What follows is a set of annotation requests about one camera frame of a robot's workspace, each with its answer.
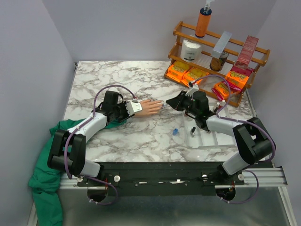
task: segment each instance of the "blue cap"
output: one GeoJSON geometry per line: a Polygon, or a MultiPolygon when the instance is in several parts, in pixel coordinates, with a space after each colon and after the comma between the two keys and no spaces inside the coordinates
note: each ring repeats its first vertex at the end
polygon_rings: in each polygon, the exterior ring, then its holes
{"type": "Polygon", "coordinates": [[[179,131],[178,129],[174,129],[173,130],[173,135],[175,136],[178,133],[178,131],[179,131]]]}

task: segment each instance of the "red package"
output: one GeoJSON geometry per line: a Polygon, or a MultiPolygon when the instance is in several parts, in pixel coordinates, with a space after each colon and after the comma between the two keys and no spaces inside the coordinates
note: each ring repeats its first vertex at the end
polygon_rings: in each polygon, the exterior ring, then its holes
{"type": "Polygon", "coordinates": [[[217,99],[219,101],[222,101],[224,99],[224,98],[222,98],[221,94],[215,88],[212,88],[211,90],[217,96],[217,99]]]}
{"type": "Polygon", "coordinates": [[[240,54],[238,55],[238,59],[235,63],[236,67],[239,67],[241,69],[246,69],[249,66],[249,63],[252,59],[258,40],[259,40],[258,38],[252,37],[250,35],[247,37],[243,45],[243,48],[240,54]]]}
{"type": "Polygon", "coordinates": [[[233,66],[233,67],[231,68],[231,71],[235,71],[235,72],[237,72],[237,73],[244,74],[244,75],[250,77],[250,75],[252,74],[252,72],[254,71],[254,69],[253,69],[253,68],[250,68],[250,67],[247,67],[246,69],[241,69],[241,68],[239,68],[239,67],[233,66]]]}
{"type": "Polygon", "coordinates": [[[234,85],[233,83],[231,83],[231,82],[229,82],[229,81],[227,81],[228,82],[228,84],[229,84],[229,86],[230,86],[230,89],[233,89],[233,90],[236,90],[236,91],[241,91],[241,88],[240,87],[238,87],[238,86],[236,86],[236,85],[234,85]]]}

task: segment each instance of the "gray wall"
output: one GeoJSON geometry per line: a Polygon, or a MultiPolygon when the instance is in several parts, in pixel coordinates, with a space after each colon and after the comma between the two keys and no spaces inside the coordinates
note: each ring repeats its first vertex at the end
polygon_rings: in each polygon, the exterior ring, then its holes
{"type": "MultiPolygon", "coordinates": [[[[256,35],[276,0],[217,0],[209,30],[256,35]]],[[[161,60],[180,20],[196,25],[205,0],[43,0],[74,60],[161,60]]]]}
{"type": "Polygon", "coordinates": [[[258,116],[276,142],[275,163],[282,165],[297,221],[301,225],[301,1],[278,0],[257,37],[271,49],[266,66],[250,89],[258,116]]]}
{"type": "Polygon", "coordinates": [[[0,1],[0,225],[24,226],[27,186],[62,119],[74,63],[41,0],[0,1]]]}

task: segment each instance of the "small vial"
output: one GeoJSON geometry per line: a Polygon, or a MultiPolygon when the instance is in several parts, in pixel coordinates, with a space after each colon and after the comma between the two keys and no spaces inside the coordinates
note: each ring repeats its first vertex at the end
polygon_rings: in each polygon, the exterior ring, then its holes
{"type": "Polygon", "coordinates": [[[225,101],[225,100],[222,100],[221,106],[224,107],[225,105],[226,105],[226,101],[225,101]]]}
{"type": "Polygon", "coordinates": [[[213,112],[216,113],[219,108],[220,108],[220,102],[217,102],[213,107],[213,112]]]}
{"type": "Polygon", "coordinates": [[[190,135],[191,135],[191,137],[194,137],[194,131],[196,130],[196,128],[195,127],[193,127],[191,130],[190,130],[190,135]]]}
{"type": "Polygon", "coordinates": [[[174,130],[173,130],[173,135],[174,135],[174,136],[177,135],[178,131],[179,131],[178,129],[174,129],[174,130]]]}

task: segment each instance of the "mannequin hand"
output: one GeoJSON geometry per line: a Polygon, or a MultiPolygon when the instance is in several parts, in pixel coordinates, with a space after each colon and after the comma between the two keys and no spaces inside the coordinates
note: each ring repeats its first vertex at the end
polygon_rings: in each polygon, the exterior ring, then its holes
{"type": "Polygon", "coordinates": [[[159,111],[162,109],[163,100],[143,100],[141,101],[142,111],[135,114],[135,117],[145,117],[154,114],[158,114],[159,111]]]}

